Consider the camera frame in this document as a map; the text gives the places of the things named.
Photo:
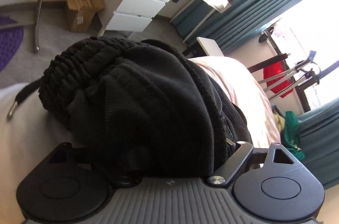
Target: black fabric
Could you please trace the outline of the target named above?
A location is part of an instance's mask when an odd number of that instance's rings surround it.
[[[206,73],[155,40],[81,40],[51,61],[39,92],[76,140],[122,166],[142,154],[143,168],[204,177],[227,160],[226,136],[251,142]]]

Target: drawstring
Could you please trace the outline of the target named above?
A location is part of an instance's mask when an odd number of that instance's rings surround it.
[[[38,79],[30,84],[26,85],[15,97],[14,103],[8,112],[7,119],[12,119],[17,107],[26,100],[35,90],[40,88],[41,79]]]

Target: cardboard box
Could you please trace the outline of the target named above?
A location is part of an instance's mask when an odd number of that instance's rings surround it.
[[[83,33],[90,26],[96,12],[105,8],[103,0],[66,0],[66,20],[71,32]]]

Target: barcode label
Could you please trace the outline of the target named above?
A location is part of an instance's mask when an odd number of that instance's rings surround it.
[[[83,16],[77,17],[77,25],[80,25],[82,23],[84,23],[84,17]]]

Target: purple mat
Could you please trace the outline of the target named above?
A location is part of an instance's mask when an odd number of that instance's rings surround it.
[[[0,16],[0,25],[16,23],[9,16]],[[0,30],[0,71],[5,68],[18,50],[23,38],[23,28]]]

